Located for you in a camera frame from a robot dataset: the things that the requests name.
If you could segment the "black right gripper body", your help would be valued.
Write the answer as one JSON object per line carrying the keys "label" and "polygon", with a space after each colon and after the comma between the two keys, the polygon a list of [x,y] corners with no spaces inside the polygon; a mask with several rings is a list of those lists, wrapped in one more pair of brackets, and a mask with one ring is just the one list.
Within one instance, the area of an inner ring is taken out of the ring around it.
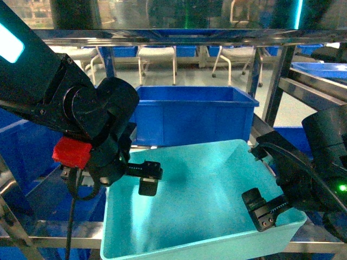
{"label": "black right gripper body", "polygon": [[323,162],[319,168],[277,131],[257,137],[256,142],[250,153],[256,160],[273,159],[275,182],[289,209],[322,212],[326,230],[346,241],[346,168],[334,162]]}

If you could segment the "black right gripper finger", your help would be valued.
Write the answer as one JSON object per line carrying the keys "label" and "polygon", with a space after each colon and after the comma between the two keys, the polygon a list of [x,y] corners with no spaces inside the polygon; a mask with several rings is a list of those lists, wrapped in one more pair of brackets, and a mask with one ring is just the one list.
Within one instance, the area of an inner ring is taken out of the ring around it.
{"label": "black right gripper finger", "polygon": [[266,201],[258,188],[252,188],[244,192],[241,197],[255,228],[259,232],[275,227],[278,216],[289,209],[289,203],[283,194]]}

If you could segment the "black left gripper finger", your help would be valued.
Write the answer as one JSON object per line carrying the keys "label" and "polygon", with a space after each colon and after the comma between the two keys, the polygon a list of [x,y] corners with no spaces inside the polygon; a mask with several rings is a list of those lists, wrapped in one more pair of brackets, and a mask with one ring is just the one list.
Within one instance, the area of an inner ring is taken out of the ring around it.
{"label": "black left gripper finger", "polygon": [[163,176],[163,169],[161,164],[155,161],[144,161],[142,164],[128,163],[127,175],[139,178],[139,195],[154,197]]}

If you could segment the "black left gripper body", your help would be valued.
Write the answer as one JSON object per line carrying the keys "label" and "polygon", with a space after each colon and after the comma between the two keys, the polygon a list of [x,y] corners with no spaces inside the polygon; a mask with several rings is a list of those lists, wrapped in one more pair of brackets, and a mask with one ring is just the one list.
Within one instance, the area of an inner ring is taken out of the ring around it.
{"label": "black left gripper body", "polygon": [[91,151],[87,171],[96,184],[109,187],[125,175],[136,126],[129,122],[121,134],[111,130],[107,139]]}

